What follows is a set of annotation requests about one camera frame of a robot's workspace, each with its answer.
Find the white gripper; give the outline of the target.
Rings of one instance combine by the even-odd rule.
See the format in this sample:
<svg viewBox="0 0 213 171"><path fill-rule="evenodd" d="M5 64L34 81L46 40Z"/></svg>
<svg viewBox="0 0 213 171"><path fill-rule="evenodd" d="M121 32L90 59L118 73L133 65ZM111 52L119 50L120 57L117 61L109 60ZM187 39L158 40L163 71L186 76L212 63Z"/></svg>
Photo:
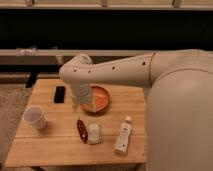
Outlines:
<svg viewBox="0 0 213 171"><path fill-rule="evenodd" d="M71 85L73 110L76 111L82 104L92 103L92 89L89 84Z"/></svg>

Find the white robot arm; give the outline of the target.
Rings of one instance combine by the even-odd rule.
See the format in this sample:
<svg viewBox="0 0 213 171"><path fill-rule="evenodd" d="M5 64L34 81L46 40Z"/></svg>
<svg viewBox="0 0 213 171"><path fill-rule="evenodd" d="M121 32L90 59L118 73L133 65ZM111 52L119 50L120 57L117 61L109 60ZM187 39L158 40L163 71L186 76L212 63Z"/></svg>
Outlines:
<svg viewBox="0 0 213 171"><path fill-rule="evenodd" d="M161 51L99 64L81 53L59 75L76 104L91 101L93 83L148 87L147 171L213 171L213 53Z"/></svg>

